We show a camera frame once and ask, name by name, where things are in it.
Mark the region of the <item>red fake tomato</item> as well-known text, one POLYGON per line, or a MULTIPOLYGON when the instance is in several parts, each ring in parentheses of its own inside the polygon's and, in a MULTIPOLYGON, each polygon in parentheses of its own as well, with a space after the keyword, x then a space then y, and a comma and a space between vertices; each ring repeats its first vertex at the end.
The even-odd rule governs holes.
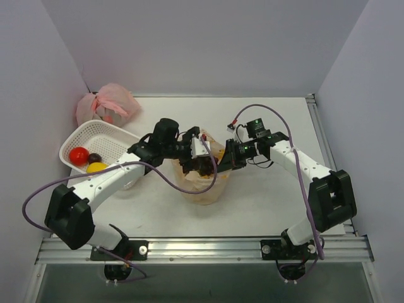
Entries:
POLYGON ((88 163, 88 157, 89 151, 82 146, 73 148, 69 153, 69 161, 79 167, 88 163))

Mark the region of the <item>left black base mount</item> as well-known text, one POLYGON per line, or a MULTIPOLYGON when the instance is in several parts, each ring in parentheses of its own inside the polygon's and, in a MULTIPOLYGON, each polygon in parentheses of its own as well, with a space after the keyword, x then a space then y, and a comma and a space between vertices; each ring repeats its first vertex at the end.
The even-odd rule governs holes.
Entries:
POLYGON ((104 277, 115 284, 144 280, 146 272, 134 262, 146 261, 149 242, 146 240, 126 240, 114 250, 93 246, 90 254, 91 261, 104 262, 104 277))

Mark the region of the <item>aluminium front rail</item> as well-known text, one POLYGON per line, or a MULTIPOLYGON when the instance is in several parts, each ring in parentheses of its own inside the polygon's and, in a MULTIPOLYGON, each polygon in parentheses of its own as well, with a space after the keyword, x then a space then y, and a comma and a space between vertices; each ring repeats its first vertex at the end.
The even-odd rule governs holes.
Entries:
MULTIPOLYGON (((147 239, 148 257, 136 264, 214 264, 258 263, 261 259, 259 238, 147 239)), ((92 246, 71 250, 60 239, 45 239, 36 258, 37 264, 89 264, 92 246)), ((325 261, 331 263, 363 263, 373 261, 369 241, 365 237, 327 237, 323 248, 325 261)))

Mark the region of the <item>pink plastic bag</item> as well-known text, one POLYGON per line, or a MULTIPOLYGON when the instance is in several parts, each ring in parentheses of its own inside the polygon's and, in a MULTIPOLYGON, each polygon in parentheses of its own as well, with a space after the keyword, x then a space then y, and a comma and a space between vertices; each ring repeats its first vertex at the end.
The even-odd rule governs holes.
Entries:
POLYGON ((116 83, 104 85, 97 93, 87 93, 76 106, 76 122, 80 126, 101 120, 121 127, 141 111, 141 105, 130 91, 116 83))

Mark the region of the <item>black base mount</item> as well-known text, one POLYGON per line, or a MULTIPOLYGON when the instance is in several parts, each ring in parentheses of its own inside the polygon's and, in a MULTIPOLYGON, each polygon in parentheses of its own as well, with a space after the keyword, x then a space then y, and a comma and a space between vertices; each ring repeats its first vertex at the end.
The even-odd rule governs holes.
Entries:
POLYGON ((146 272, 134 262, 146 261, 149 242, 146 240, 126 240, 114 250, 93 246, 90 254, 91 261, 104 262, 104 277, 115 284, 144 280, 146 272))
POLYGON ((297 284, 309 272, 306 264, 318 260, 313 241, 293 246, 283 239, 264 239, 260 241, 260 246, 261 259, 274 261, 278 274, 285 283, 297 284))

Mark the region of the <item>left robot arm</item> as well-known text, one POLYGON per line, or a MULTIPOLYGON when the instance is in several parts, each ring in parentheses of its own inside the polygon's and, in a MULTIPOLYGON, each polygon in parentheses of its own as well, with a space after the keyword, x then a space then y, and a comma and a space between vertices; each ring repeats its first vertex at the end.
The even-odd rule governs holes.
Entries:
POLYGON ((127 235, 113 224, 96 225, 93 213, 115 192, 157 170, 166 159, 178 160, 186 171, 217 175, 215 157, 199 128, 193 127, 181 136, 176 121, 162 118, 152 133, 130 146, 106 169, 85 174, 85 181, 73 187, 57 186, 45 225, 72 250, 89 244, 105 249, 112 259, 122 259, 129 249, 127 235))

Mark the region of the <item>white perforated plastic basket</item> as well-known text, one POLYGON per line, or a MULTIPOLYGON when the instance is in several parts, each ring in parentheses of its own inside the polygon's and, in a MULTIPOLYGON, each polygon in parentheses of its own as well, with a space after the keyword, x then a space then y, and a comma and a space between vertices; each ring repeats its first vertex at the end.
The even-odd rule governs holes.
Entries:
POLYGON ((69 154, 73 148, 83 147, 89 153, 97 153, 103 163, 110 165, 139 140, 139 136, 117 126, 101 120, 91 120, 80 125, 69 135, 59 150, 59 158, 63 164, 84 174, 87 164, 77 166, 70 162, 69 154))

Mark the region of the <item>yellow fake lemon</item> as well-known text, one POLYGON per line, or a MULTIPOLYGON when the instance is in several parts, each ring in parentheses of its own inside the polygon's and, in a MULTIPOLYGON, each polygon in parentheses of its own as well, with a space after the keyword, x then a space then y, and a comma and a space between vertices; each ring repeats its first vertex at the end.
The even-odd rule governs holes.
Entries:
POLYGON ((99 172, 101 170, 104 170, 108 167, 107 164, 102 163, 102 162, 93 162, 91 164, 88 165, 88 167, 86 168, 86 172, 88 174, 92 174, 92 173, 96 173, 99 172))

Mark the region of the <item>aluminium right rail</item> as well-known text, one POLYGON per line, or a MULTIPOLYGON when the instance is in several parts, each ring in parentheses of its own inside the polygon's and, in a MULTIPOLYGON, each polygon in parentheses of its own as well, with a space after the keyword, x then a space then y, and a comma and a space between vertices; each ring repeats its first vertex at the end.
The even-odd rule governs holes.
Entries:
MULTIPOLYGON (((318 110, 318 103, 316 102, 316 95, 315 94, 309 94, 306 96, 306 104, 307 108, 309 110, 312 124, 314 126, 314 130, 319 142, 321 154, 323 156, 325 166, 331 168, 335 172, 338 171, 338 168, 336 166, 331 147, 329 144, 329 141, 327 139, 323 123, 320 118, 319 110, 318 110)), ((348 235, 356 236, 358 237, 358 232, 355 229, 354 223, 352 221, 352 217, 343 222, 344 229, 348 235)))

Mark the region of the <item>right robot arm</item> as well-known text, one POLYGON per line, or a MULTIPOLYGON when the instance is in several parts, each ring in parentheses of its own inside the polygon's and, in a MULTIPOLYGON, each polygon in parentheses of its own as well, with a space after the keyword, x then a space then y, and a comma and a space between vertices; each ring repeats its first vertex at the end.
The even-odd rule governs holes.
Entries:
POLYGON ((218 172, 245 167, 258 155, 292 174, 304 193, 306 216, 282 232, 281 253, 294 258, 304 244, 357 214, 352 181, 344 170, 334 171, 294 148, 287 135, 272 133, 258 118, 244 125, 249 141, 229 139, 218 172))

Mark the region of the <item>banana print plastic bag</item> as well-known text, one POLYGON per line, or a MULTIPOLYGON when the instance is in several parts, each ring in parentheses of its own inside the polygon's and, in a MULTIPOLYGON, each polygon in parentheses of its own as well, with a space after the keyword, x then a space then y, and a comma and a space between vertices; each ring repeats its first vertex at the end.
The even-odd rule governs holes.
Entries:
MULTIPOLYGON (((213 156, 218 159, 217 163, 219 163, 223 158, 225 147, 217 142, 205 129, 201 129, 201 134, 206 136, 207 141, 210 143, 210 150, 213 156)), ((178 160, 171 160, 171 164, 177 186, 187 191, 202 191, 203 189, 206 189, 213 180, 213 174, 209 176, 200 176, 195 171, 184 174, 178 160)), ((192 203, 199 205, 213 204, 219 200, 219 197, 224 192, 230 179, 230 174, 231 171, 218 173, 213 187, 207 192, 202 194, 181 194, 186 200, 192 203)))

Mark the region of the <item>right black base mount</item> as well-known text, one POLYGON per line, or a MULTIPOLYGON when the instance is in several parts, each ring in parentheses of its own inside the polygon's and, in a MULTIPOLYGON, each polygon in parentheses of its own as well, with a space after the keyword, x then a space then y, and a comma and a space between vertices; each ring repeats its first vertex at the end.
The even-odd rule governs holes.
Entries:
POLYGON ((274 261, 278 274, 285 283, 297 284, 309 272, 306 264, 318 260, 313 241, 293 246, 283 239, 264 239, 260 241, 260 246, 261 259, 274 261))

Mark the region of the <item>dark fake plum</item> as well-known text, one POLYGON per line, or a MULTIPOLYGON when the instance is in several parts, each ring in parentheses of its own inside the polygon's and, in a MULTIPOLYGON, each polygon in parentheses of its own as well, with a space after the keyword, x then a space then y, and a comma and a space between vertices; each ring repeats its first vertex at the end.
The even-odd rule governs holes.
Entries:
POLYGON ((98 153, 91 153, 88 155, 87 161, 89 164, 102 162, 102 157, 98 153))

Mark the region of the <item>aluminium rail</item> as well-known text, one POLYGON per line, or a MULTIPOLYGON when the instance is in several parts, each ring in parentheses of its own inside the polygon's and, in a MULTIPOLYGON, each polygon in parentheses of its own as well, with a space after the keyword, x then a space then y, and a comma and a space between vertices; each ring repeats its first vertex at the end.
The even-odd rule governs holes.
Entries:
MULTIPOLYGON (((214 264, 258 263, 261 259, 259 238, 147 239, 148 257, 136 264, 214 264)), ((71 250, 60 239, 45 239, 36 258, 37 264, 89 264, 92 246, 71 250)), ((327 237, 323 248, 325 261, 331 263, 363 263, 373 261, 369 241, 365 237, 327 237)))
MULTIPOLYGON (((323 156, 325 166, 331 168, 335 172, 338 171, 338 168, 336 166, 331 147, 329 144, 329 141, 327 139, 323 123, 320 118, 319 110, 318 110, 318 103, 316 102, 316 95, 315 94, 309 94, 306 96, 306 104, 307 108, 309 110, 312 124, 314 126, 314 130, 319 142, 321 154, 323 156)), ((356 236, 358 237, 358 232, 355 229, 354 223, 352 221, 352 217, 343 222, 344 229, 348 235, 356 236)))

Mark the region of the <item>dark purple fake grapes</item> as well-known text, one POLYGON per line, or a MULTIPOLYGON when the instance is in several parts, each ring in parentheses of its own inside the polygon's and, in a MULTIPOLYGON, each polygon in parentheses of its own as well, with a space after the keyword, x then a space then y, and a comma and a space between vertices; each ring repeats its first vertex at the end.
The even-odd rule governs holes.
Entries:
POLYGON ((214 174, 213 162, 210 157, 197 157, 191 160, 190 171, 197 172, 201 177, 214 174))

